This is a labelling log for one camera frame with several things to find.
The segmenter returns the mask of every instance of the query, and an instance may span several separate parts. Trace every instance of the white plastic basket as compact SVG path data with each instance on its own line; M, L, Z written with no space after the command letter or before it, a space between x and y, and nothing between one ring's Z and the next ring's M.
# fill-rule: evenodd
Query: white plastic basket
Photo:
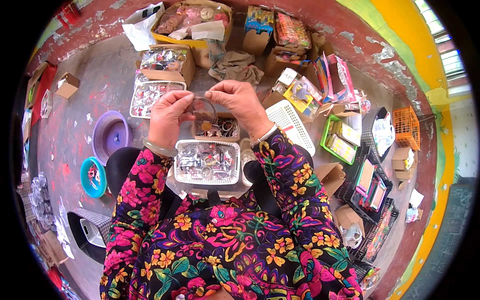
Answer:
M155 80L155 81L145 81L145 82L142 82L142 83L139 83L136 87L135 87L135 90L133 91L133 95L132 95L132 100L130 101L130 116L133 117L133 118L142 118L142 119L149 119L150 117L142 117L142 116L135 116L132 114L132 108L133 108L133 100L135 98L135 94L137 93L137 89L139 86L142 86L144 84L153 84L153 83L176 83L176 84L181 84L183 86L183 90L187 90L187 84L185 82L181 82L181 81L171 81L171 80Z
M280 126L294 144L302 146L311 156L315 154L315 146L313 145L312 139L288 100L284 99L267 108L265 111L267 117Z
M232 146L235 149L235 169L233 170L233 176L230 178L224 179L191 179L188 176L185 176L183 171L178 167L178 156L175 157L174 163L174 171L175 180L178 182L184 183L193 183L193 184L206 184L206 185L224 185L224 184L235 184L239 180L240 177L240 146L237 143L229 143L229 142L209 142L209 141L199 141L199 140L179 140L175 145L175 148L178 149L179 152L183 150L183 148L188 144L198 144L198 143L214 143L217 145L224 145L224 146Z
M82 226L84 234L89 243L98 247L106 248L97 226L92 224L87 219L80 219L80 225Z

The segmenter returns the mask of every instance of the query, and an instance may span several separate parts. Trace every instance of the silver bracelet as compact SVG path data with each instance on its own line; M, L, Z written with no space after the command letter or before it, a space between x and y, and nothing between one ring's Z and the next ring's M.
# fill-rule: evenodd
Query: silver bracelet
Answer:
M155 145L151 141L149 141L148 138L144 138L144 146L159 156L162 155L162 156L168 156L168 157L175 157L179 153L177 148L173 148L173 149L162 148L158 145Z
M255 142L250 143L250 147L254 147L260 144L260 142L263 142L264 140L266 140L272 133L275 132L275 130L277 130L277 128L278 128L278 125L274 123L272 129L270 129L267 133L265 133L261 138L257 139Z

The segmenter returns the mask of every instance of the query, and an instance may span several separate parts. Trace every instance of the cloth rag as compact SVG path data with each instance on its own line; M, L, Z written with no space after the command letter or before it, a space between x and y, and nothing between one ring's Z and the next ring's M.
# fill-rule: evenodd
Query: cloth rag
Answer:
M251 54L243 51L230 51L213 64L208 70L208 74L219 81L232 79L256 86L264 72L252 65L254 62L255 56Z

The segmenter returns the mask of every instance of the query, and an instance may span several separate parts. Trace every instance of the finger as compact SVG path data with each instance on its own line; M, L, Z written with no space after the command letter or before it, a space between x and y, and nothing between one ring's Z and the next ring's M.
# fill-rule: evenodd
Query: finger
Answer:
M170 91L170 92L164 94L161 99L170 103L170 104L174 104L179 99L182 99L183 97L188 96L188 95L193 95L193 93L190 92L190 91Z
M242 87L240 81L236 80L223 80L214 86L212 86L209 91L219 91L227 94L234 94L238 89Z
M170 109L172 110L172 113L178 116L179 118L182 115L182 113L184 113L184 111L187 109L188 105L192 103L194 96L195 95L192 92L190 92L189 95L177 100L170 107Z
M206 92L205 97L212 102L218 103L224 107L227 107L228 103L230 103L232 100L232 95L219 91Z
M185 121L195 121L195 116L192 115L191 113L183 113L180 117L179 117L179 122L180 123L183 123Z

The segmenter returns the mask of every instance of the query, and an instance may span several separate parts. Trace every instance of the black plastic crate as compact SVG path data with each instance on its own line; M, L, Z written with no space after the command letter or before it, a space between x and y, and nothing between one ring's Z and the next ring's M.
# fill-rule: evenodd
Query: black plastic crate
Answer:
M381 210L382 211L382 217L380 218L380 221L379 221L378 224L372 224L370 222L363 222L363 227L365 229L365 238L362 239L360 245L357 248L352 249L351 247L347 247L347 251L351 256L354 256L356 259L358 259L360 261L363 260L363 258L367 254L368 246L370 245L370 243L372 243L373 238L375 237L378 229L380 228L380 224L383 221L383 213L386 212L390 208L390 206L392 206L392 213L390 215L390 220L388 221L388 226L387 226L387 230L385 232L385 236L380 241L380 245L378 246L376 253L373 255L372 259L369 260L368 262L373 263L375 261L375 259L377 258L378 251L381 249L384 242L386 241L386 239L387 239L387 237L390 233L390 230L392 229L393 224L395 223L396 219L398 218L398 215L400 214L400 212L395 208L394 200L392 198L387 198L386 199L385 206Z
M378 212L376 211L367 211L365 210L359 203L362 195L355 190L355 183L357 182L357 178L360 173L361 166L365 163L367 157L369 157L371 153L371 147L359 147L357 148L357 153L355 155L355 161L353 165L345 167L345 181L342 185L337 189L334 193L335 197L342 200L343 202L350 205L350 207L365 221L372 222L374 224L378 224L380 221L381 212L385 206L385 201L387 199L388 194L392 190L393 184L388 177L381 176L378 167L375 168L373 172L374 176L378 178L382 178L385 186L387 187L384 199L382 201L382 205Z
M354 260L352 262L352 265L355 269L355 273L357 274L358 282L361 282L368 274L368 272L374 269L371 264L359 260Z
M377 119L383 119L387 115L388 111L384 107L380 108L375 108L371 109L362 119L361 121L361 126L362 126L362 133L361 133L361 145L362 146L369 146L372 148L372 150L369 153L368 160L376 165L378 168L378 172L382 176L382 179L387 179L387 175L382 168L382 162L385 160L385 157L387 156L388 152L390 151L389 147L383 156L378 155L377 151L377 145L375 144L375 140L373 139L373 133L372 133L372 128L373 128L373 123Z

